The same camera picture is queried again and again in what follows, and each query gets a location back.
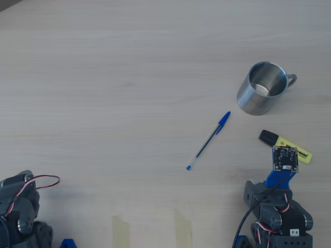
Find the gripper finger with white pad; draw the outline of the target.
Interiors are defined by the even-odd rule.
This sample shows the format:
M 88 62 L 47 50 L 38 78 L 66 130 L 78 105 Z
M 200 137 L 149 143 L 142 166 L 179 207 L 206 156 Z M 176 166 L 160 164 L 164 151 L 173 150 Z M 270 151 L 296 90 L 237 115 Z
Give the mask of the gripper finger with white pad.
M 264 192 L 264 183 L 248 180 L 245 184 L 244 201 L 248 207 L 252 207 Z

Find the grey gripper body with camera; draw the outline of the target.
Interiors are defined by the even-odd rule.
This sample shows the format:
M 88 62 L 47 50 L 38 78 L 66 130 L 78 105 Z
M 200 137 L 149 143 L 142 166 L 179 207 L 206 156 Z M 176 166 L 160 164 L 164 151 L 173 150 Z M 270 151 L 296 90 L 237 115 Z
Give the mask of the grey gripper body with camera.
M 277 211 L 287 211 L 290 208 L 290 201 L 293 196 L 293 192 L 290 189 L 275 189 L 271 191 L 268 195 L 264 196 L 264 194 L 268 193 L 268 188 L 257 189 L 254 192 L 254 204 L 262 198 L 260 203 L 254 208 L 254 210 L 260 210 L 260 207 L 263 205 L 272 206 Z

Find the grey gripper body without camera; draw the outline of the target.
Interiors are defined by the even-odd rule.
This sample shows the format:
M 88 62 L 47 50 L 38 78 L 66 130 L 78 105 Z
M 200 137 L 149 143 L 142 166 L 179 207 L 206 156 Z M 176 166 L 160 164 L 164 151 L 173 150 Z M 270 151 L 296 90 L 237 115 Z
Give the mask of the grey gripper body without camera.
M 7 217 L 10 205 L 13 203 L 12 212 L 28 214 L 35 219 L 39 211 L 39 193 L 36 183 L 30 182 L 23 191 L 16 196 L 28 180 L 32 179 L 33 173 L 24 170 L 17 175 L 1 181 L 1 216 Z

